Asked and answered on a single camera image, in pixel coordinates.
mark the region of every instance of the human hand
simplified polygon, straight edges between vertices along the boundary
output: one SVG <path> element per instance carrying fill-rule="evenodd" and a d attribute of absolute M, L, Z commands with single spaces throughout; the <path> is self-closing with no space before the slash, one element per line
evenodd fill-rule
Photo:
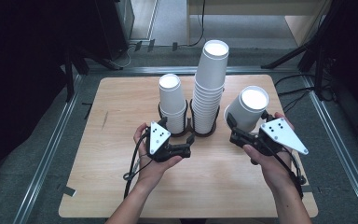
<path fill-rule="evenodd" d="M 275 113 L 275 118 L 284 118 L 289 123 L 290 127 L 294 129 L 294 126 L 290 121 L 282 114 Z M 284 167 L 274 158 L 273 156 L 265 156 L 258 152 L 254 147 L 250 145 L 243 146 L 244 151 L 248 156 L 261 165 L 261 170 L 264 176 L 264 179 L 271 190 L 276 190 L 287 185 L 294 185 L 290 179 L 289 174 L 284 169 Z M 287 148 L 289 153 L 292 153 L 291 148 Z M 286 151 L 278 152 L 277 155 L 286 163 L 286 165 L 291 167 L 291 157 Z"/>
<path fill-rule="evenodd" d="M 143 123 L 136 130 L 133 136 L 135 144 L 141 138 L 142 132 L 146 127 L 146 123 Z M 166 170 L 170 169 L 182 160 L 182 157 L 175 156 L 165 162 L 152 161 L 152 159 L 147 156 L 146 145 L 144 142 L 141 143 L 138 151 L 139 158 L 141 158 L 139 168 L 142 169 L 142 167 L 145 167 L 146 165 L 147 166 L 139 172 L 138 181 L 135 185 L 138 187 L 143 187 L 148 192 L 150 192 L 158 184 L 159 180 L 162 178 Z"/>

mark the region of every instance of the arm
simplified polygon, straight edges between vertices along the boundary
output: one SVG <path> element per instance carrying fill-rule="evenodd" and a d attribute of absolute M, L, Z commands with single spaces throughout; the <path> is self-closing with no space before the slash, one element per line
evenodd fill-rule
<path fill-rule="evenodd" d="M 275 113 L 275 118 L 284 118 L 284 116 Z M 244 146 L 243 149 L 250 158 L 261 165 L 264 179 L 274 197 L 280 222 L 311 223 L 310 216 L 298 195 L 296 187 L 282 165 L 274 157 L 264 156 L 249 145 Z M 278 155 L 291 167 L 290 155 L 287 152 L 279 152 Z"/>
<path fill-rule="evenodd" d="M 135 143 L 141 138 L 142 132 L 146 128 L 146 124 L 142 124 L 138 127 L 133 136 Z M 147 156 L 141 156 L 146 154 L 145 143 L 139 146 L 139 156 L 141 158 L 140 168 L 146 166 L 150 162 L 150 158 Z M 139 216 L 142 213 L 147 197 L 154 187 L 158 184 L 159 180 L 164 175 L 164 172 L 173 167 L 176 163 L 182 160 L 182 157 L 172 157 L 165 162 L 150 162 L 146 168 L 139 172 L 139 177 L 134 185 L 132 191 L 127 198 L 121 203 L 112 216 L 106 221 L 107 223 L 115 224 L 129 224 L 136 223 Z"/>

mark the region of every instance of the white paper cup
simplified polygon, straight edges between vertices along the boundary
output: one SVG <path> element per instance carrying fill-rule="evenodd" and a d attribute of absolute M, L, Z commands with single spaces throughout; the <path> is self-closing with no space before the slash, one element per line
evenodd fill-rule
<path fill-rule="evenodd" d="M 160 109 L 176 114 L 186 105 L 180 78 L 175 74 L 166 74 L 159 79 L 159 106 Z"/>
<path fill-rule="evenodd" d="M 205 43 L 197 68 L 196 80 L 201 87 L 214 90 L 225 83 L 228 45 L 220 40 Z"/>
<path fill-rule="evenodd" d="M 237 121 L 237 128 L 249 133 L 254 128 L 267 105 L 269 95 L 262 88 L 249 86 L 241 91 L 225 110 L 225 121 L 228 113 Z"/>

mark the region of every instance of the stack of paper cups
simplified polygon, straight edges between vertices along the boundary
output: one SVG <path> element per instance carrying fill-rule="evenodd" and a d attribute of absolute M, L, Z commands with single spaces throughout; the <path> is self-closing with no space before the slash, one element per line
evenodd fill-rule
<path fill-rule="evenodd" d="M 237 121 L 237 128 L 251 132 L 269 104 L 269 95 L 257 86 L 249 86 L 241 91 L 225 110 L 225 121 L 228 113 Z"/>
<path fill-rule="evenodd" d="M 212 130 L 225 86 L 228 50 L 228 45 L 220 40 L 210 40 L 204 45 L 191 105 L 196 133 Z"/>
<path fill-rule="evenodd" d="M 175 74 L 166 74 L 159 79 L 159 111 L 167 117 L 167 130 L 181 133 L 186 126 L 186 99 L 182 91 L 180 78 Z"/>

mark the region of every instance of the paper cup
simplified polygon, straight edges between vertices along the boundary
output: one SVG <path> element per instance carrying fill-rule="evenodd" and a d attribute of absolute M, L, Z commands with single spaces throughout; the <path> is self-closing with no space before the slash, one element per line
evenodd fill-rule
<path fill-rule="evenodd" d="M 237 121 L 237 128 L 249 133 L 261 118 L 269 104 L 269 95 L 262 88 L 249 86 L 241 91 L 225 110 L 225 121 L 228 113 Z"/>
<path fill-rule="evenodd" d="M 205 43 L 197 68 L 196 80 L 201 87 L 214 90 L 225 83 L 228 60 L 228 45 L 220 40 Z"/>
<path fill-rule="evenodd" d="M 160 109 L 176 114 L 186 106 L 180 78 L 175 74 L 166 74 L 159 79 Z"/>

